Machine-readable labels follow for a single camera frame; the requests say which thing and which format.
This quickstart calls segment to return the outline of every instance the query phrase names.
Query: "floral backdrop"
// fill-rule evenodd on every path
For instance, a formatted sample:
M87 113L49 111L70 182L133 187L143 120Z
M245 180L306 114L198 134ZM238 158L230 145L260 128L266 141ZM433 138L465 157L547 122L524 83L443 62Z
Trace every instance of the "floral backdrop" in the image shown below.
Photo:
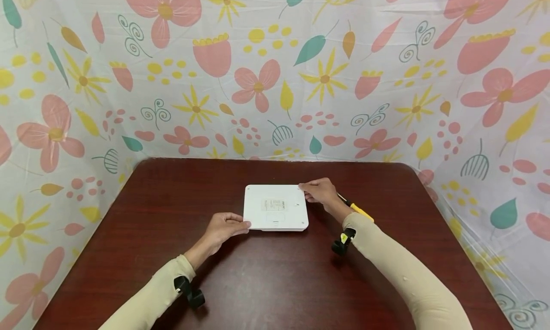
M1 0L0 330L146 157L400 161L550 327L550 0Z

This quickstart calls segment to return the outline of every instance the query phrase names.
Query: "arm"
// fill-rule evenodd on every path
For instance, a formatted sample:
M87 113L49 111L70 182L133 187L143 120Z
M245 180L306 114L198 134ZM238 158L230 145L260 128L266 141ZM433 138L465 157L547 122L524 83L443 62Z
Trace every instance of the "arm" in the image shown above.
M300 185L309 202L321 202L325 210L342 224L356 231L354 246L390 281L405 300L418 330L470 330L470 320L462 305L418 258L387 236L364 215L354 212L336 195L336 189L318 189L317 185Z
M180 296L174 279L185 276L189 281L210 255L215 254L229 237L247 233L249 222L233 213L214 214L205 235L185 254L160 268L149 282L122 305L100 327L100 330L149 330L155 321Z

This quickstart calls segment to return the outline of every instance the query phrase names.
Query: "white device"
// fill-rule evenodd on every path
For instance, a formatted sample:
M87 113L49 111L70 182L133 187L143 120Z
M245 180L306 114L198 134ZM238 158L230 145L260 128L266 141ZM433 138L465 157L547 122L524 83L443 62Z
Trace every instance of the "white device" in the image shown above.
M294 184L247 185L243 218L251 230L303 231L309 225L304 192Z

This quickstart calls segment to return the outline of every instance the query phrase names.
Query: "wooden table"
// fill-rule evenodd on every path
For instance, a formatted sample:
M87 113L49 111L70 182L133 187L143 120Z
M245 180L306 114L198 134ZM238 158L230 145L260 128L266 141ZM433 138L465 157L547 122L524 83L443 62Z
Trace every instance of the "wooden table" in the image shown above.
M248 184L329 177L345 197L455 293L474 329L510 329L424 191L402 164L155 159L141 163L44 312L37 330L97 329L164 263L184 253L215 212L242 213ZM302 233L233 237L198 271L197 311L179 298L154 329L415 329L404 302L340 228L309 207Z

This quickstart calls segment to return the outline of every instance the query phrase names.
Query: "beige sleeve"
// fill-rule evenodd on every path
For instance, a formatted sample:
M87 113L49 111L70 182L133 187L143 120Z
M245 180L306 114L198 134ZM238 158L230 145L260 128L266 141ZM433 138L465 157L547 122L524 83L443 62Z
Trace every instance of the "beige sleeve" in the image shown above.
M430 269L364 215L343 224L356 231L352 243L383 273L405 300L418 330L471 330L460 302Z
M167 262L149 282L130 298L100 327L100 330L149 330L157 318L179 296L174 279L185 276L189 281L195 271L184 255Z

